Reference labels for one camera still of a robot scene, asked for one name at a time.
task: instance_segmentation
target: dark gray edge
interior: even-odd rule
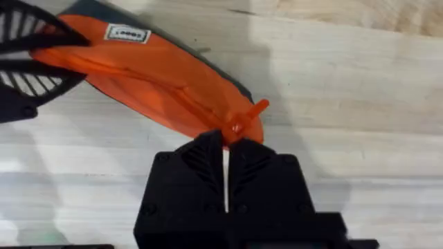
[[[101,21],[111,23],[111,24],[126,24],[129,26],[133,26],[135,28],[142,28],[151,30],[154,34],[161,36],[162,38],[168,40],[184,51],[190,53],[192,56],[201,60],[203,63],[207,64],[214,71],[216,71],[220,76],[231,82],[237,89],[240,91],[242,95],[247,97],[249,101],[254,103],[252,99],[251,92],[244,87],[240,82],[231,77],[229,74],[215,66],[212,62],[208,61],[205,57],[200,55],[196,50],[189,47],[188,45],[181,42],[176,37],[173,37],[166,33],[164,30],[153,26],[152,24],[145,24],[135,17],[131,17],[130,13],[123,13],[121,10],[116,9],[113,6],[110,6],[106,3],[100,3],[96,0],[79,0],[77,3],[74,3],[70,8],[61,13],[61,15],[82,15],[86,17],[93,17],[95,19],[99,19]]]

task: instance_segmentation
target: screw hole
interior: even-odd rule
[[[24,107],[21,110],[21,114],[25,118],[35,118],[37,116],[37,110],[34,107]]]

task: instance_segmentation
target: black grille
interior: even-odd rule
[[[18,0],[0,0],[0,91],[12,89],[36,106],[80,83],[86,75],[33,61],[29,52],[89,41],[52,14]]]

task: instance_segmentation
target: black plastic frame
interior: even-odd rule
[[[13,12],[20,12],[17,37],[11,39],[10,33],[13,22]],[[51,48],[54,46],[88,46],[89,41],[80,33],[67,26],[63,21],[51,13],[38,7],[31,6],[18,0],[0,0],[0,15],[4,15],[3,35],[0,37],[0,55],[31,52],[35,49]],[[28,17],[33,17],[30,34],[23,35],[24,25]],[[52,26],[57,32],[45,33],[36,30],[39,22]],[[65,68],[49,66],[41,62],[26,59],[0,59],[0,71],[6,73],[12,86],[0,83],[0,122],[10,122],[34,118],[37,116],[37,107],[65,94],[74,86],[81,83],[86,75],[73,72]],[[23,75],[32,75],[45,89],[45,93],[38,95],[30,82]],[[34,95],[25,94],[16,83],[15,75],[19,75]],[[47,77],[54,87],[49,90],[39,77]],[[52,77],[61,79],[56,84]]]
[[[140,249],[247,249],[250,243],[379,247],[374,239],[348,239],[340,213],[315,211],[295,156],[247,139],[229,147],[226,213],[222,141],[222,133],[213,131],[156,155],[134,228]]]

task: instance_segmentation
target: wood grain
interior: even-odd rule
[[[52,12],[72,3],[28,1]],[[351,236],[442,247],[443,40],[418,35],[438,25],[386,32],[398,18],[378,18],[437,1],[111,2],[268,98],[266,145],[299,157],[316,208],[342,211]],[[87,84],[38,119],[0,125],[0,245],[135,248],[152,159],[187,141]]]

